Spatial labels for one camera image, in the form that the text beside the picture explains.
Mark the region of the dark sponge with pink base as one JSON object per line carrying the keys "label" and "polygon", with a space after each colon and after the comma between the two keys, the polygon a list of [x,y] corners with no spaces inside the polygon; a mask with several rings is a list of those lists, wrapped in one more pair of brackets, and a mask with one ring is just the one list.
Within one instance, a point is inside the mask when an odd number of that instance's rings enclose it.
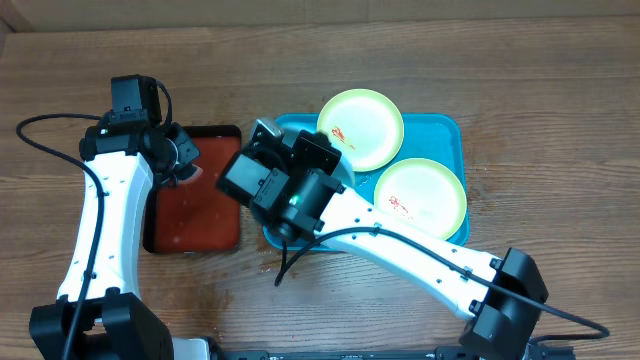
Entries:
{"label": "dark sponge with pink base", "polygon": [[195,181],[202,174],[202,169],[197,165],[189,165],[175,173],[177,183],[189,183]]}

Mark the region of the green-rimmed plate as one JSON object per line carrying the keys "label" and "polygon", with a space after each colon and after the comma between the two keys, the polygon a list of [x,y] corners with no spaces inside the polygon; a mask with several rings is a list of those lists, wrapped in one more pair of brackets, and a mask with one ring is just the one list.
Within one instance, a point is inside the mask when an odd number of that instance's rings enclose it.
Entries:
{"label": "green-rimmed plate", "polygon": [[401,160],[386,169],[376,183],[374,205],[410,225],[448,240],[462,226],[466,192],[446,166],[425,158]]}
{"label": "green-rimmed plate", "polygon": [[397,106],[370,89],[350,89],[332,97],[320,111],[316,130],[325,134],[355,172],[388,164],[404,140],[404,121]]}

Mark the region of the light blue plate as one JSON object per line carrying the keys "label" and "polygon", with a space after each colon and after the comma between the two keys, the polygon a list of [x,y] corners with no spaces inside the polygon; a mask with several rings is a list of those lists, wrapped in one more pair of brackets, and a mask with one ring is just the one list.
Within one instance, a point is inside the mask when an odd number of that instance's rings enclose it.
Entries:
{"label": "light blue plate", "polygon": [[344,154],[341,155],[340,160],[332,173],[332,176],[339,179],[348,187],[355,187],[355,173],[351,163]]}

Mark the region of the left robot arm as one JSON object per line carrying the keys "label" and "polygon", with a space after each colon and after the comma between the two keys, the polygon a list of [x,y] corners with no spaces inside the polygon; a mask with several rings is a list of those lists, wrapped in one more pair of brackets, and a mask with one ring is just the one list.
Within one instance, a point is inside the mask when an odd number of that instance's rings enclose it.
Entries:
{"label": "left robot arm", "polygon": [[85,176],[71,264],[29,332],[46,359],[208,359],[204,338],[178,338],[141,301],[138,258],[148,196],[197,177],[200,152],[162,107],[167,92],[142,75],[111,81],[112,107],[92,116],[72,164]]}

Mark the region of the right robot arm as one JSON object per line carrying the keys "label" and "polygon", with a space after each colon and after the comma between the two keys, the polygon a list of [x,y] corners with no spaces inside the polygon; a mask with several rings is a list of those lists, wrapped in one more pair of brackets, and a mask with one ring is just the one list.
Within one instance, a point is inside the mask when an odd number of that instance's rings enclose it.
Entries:
{"label": "right robot arm", "polygon": [[383,213],[333,177],[340,160],[322,134],[302,130],[288,140],[259,120],[217,187],[285,240],[325,244],[419,285],[465,321],[459,342],[477,356],[524,358],[548,298],[533,258],[461,247]]}

